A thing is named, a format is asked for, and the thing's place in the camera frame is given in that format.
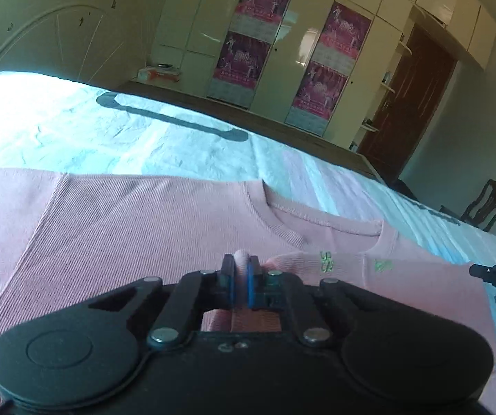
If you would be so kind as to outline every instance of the chair backrest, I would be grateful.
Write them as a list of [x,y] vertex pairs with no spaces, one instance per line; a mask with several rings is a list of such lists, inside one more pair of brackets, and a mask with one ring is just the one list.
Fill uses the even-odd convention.
[[[484,205],[478,208],[474,216],[471,217],[471,211],[473,211],[473,209],[475,209],[478,206],[478,204],[482,201],[489,188],[491,189],[491,191],[486,201],[484,202]],[[467,209],[465,210],[465,212],[461,217],[461,221],[468,222],[473,226],[479,227],[479,225],[483,223],[495,209],[496,209],[496,181],[494,181],[493,179],[489,179],[486,185],[484,186],[482,192],[480,193],[479,197],[475,201],[473,201],[469,205],[469,207],[467,207]],[[494,216],[487,224],[487,226],[483,229],[483,231],[489,232],[495,222],[496,222],[496,214],[494,214]]]

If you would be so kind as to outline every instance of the poster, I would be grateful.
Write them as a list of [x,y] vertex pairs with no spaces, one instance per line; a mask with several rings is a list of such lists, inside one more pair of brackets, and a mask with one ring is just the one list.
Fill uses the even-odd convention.
[[323,135],[346,81],[346,76],[310,61],[286,123]]
[[272,44],[288,1],[240,0],[236,5],[229,30]]
[[208,96],[247,108],[271,45],[238,33],[227,33]]
[[335,2],[312,60],[349,76],[371,26],[371,20]]

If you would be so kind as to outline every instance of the corner shelf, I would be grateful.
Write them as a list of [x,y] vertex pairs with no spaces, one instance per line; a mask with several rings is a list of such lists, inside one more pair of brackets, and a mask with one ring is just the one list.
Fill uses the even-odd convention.
[[404,44],[403,42],[398,42],[398,46],[396,48],[396,51],[403,56],[411,56],[412,55],[410,48],[406,44]]
[[367,123],[362,123],[361,128],[369,132],[379,132],[379,130],[376,127],[368,125]]
[[396,93],[396,91],[392,87],[386,85],[384,82],[381,82],[381,86],[383,86],[389,92]]

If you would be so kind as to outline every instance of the wooden door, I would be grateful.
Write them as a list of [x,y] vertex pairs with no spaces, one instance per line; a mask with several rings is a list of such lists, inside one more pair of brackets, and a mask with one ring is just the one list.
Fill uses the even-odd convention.
[[375,114],[373,126],[358,153],[373,164],[387,183],[395,181],[415,150],[434,114],[456,64],[417,25],[407,42],[411,56],[402,57],[390,86]]

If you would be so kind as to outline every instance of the mattress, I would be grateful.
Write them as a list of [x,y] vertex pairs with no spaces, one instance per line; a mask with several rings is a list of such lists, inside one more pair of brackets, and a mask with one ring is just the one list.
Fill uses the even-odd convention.
[[[385,219],[454,264],[496,263],[495,236],[355,172],[191,110],[39,74],[0,73],[0,167],[263,179],[334,215]],[[485,289],[496,325],[496,289]]]

